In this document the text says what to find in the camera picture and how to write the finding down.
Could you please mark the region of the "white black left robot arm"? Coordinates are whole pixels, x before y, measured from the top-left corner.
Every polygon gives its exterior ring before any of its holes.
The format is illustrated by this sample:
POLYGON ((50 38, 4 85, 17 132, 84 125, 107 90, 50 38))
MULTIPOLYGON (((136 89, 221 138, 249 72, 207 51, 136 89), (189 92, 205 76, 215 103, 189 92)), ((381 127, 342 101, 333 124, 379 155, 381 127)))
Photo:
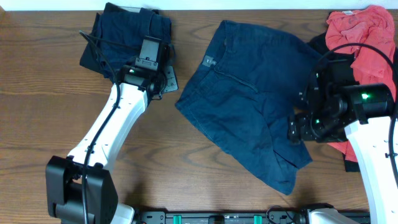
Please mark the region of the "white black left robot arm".
POLYGON ((135 211, 119 202, 111 177, 132 126, 152 100, 178 90, 171 44, 145 38, 141 51, 116 75, 109 98, 85 137, 67 157, 45 168, 47 208, 62 223, 133 223, 135 211))

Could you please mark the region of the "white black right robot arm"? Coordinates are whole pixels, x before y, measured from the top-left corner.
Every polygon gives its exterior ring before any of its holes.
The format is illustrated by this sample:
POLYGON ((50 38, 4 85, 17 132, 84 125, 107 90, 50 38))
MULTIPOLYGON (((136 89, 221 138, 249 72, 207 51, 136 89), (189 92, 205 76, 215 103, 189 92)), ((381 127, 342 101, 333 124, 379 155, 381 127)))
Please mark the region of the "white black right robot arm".
POLYGON ((371 223, 397 223, 397 120, 383 83, 310 90, 310 110, 289 118, 289 141, 351 144, 371 223))

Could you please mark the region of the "navy blue denim shorts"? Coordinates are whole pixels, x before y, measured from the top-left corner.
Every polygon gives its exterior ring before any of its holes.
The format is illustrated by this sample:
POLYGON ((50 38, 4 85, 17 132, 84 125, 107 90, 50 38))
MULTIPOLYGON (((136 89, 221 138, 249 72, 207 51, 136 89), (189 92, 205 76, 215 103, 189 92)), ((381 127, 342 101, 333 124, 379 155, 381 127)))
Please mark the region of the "navy blue denim shorts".
POLYGON ((288 139, 288 118, 320 58, 298 37, 255 24, 223 21, 176 108, 252 175, 291 194, 297 171, 311 162, 288 139))

